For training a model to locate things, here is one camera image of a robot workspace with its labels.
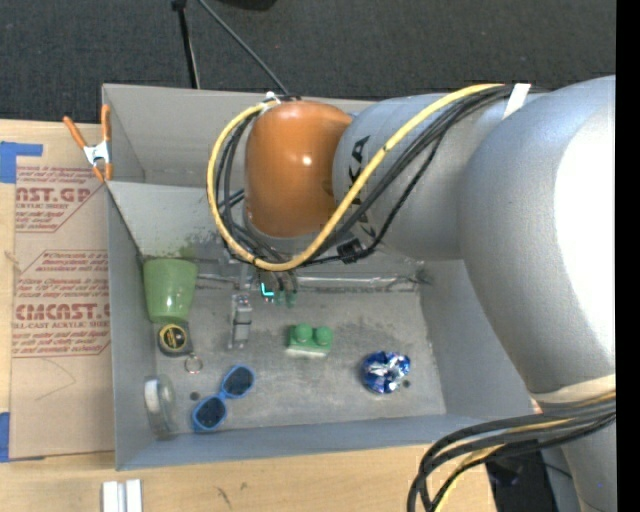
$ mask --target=gray carpet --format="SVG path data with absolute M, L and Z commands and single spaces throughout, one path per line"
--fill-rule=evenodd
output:
M 616 71 L 615 0 L 209 0 L 292 93 L 383 98 Z M 249 10 L 238 7 L 268 7 Z M 206 89 L 270 78 L 191 0 Z M 169 0 L 2 0 L 0 117 L 97 120 L 104 82 L 189 87 Z

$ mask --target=blue sunglasses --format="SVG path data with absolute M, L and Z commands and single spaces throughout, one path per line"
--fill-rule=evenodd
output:
M 222 380 L 220 393 L 202 400 L 191 413 L 194 432 L 213 432 L 227 417 L 227 398 L 245 396 L 256 380 L 253 370 L 248 366 L 236 365 Z

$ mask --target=green block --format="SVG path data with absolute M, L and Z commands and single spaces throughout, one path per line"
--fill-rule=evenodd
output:
M 289 329 L 287 350 L 300 354 L 326 356 L 333 344 L 333 331 L 329 327 L 314 329 L 311 325 L 301 323 Z

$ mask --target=green cup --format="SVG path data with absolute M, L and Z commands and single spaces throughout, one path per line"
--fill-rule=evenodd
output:
M 157 258 L 142 266 L 149 319 L 154 323 L 187 322 L 198 266 L 186 260 Z

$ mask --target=tape roll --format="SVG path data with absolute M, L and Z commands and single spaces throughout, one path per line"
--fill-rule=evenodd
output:
M 145 379 L 144 404 L 156 436 L 166 437 L 176 430 L 175 391 L 169 377 L 157 375 Z

